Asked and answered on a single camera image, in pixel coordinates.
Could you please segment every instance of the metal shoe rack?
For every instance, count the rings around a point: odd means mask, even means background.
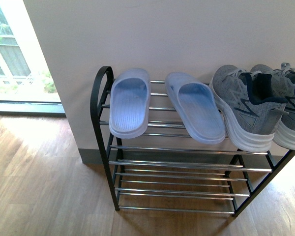
[[[203,149],[138,147],[124,146],[120,138],[110,134],[105,145],[102,127],[107,120],[101,120],[104,109],[109,109],[109,94],[114,81],[112,68],[103,66],[97,73],[90,99],[90,114],[94,127],[103,167],[116,210],[146,209],[230,214],[238,216],[251,201],[266,187],[280,170],[295,156],[294,150],[276,160],[271,153],[249,153],[242,150],[220,151]],[[163,81],[152,81],[164,84]],[[152,93],[152,97],[166,97],[165,93]],[[150,111],[173,111],[174,108],[150,107]],[[167,130],[184,129],[182,122],[149,120],[148,129],[160,132],[146,132],[159,144],[166,138],[190,138],[188,134],[168,133]],[[141,153],[141,158],[125,158],[125,153]],[[172,153],[184,157],[207,155],[205,162],[201,158],[184,161],[162,158],[151,160],[149,156]],[[218,156],[228,156],[227,163],[217,163]],[[261,157],[266,167],[249,167],[247,160]]]

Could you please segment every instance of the rack leg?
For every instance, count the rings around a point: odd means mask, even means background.
[[[237,217],[255,197],[273,180],[273,178],[286,166],[286,164],[295,156],[295,150],[289,150],[282,159],[274,166],[272,173],[266,175],[261,183],[252,191],[249,198],[247,198],[237,210],[235,210],[234,217]]]

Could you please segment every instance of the white sneaker sole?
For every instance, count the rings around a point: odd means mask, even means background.
[[[261,135],[253,134],[244,130],[238,123],[231,107],[223,101],[214,91],[212,80],[209,87],[215,97],[216,106],[221,110],[225,119],[225,127],[227,134],[232,143],[239,149],[248,152],[265,152],[271,147],[271,141],[274,134]]]
[[[274,134],[273,141],[281,147],[295,150],[295,130],[289,129],[282,121]]]

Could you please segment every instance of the white wall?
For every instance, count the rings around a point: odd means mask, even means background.
[[[208,82],[222,65],[295,66],[295,0],[24,0],[79,148],[97,148],[93,79],[173,71]]]

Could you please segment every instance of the light blue slipper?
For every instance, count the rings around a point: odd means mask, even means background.
[[[225,139],[225,125],[207,85],[186,73],[173,72],[167,76],[165,86],[193,139],[204,144],[218,144]]]
[[[122,139],[140,136],[148,127],[149,74],[140,68],[121,73],[113,83],[110,97],[109,129]]]

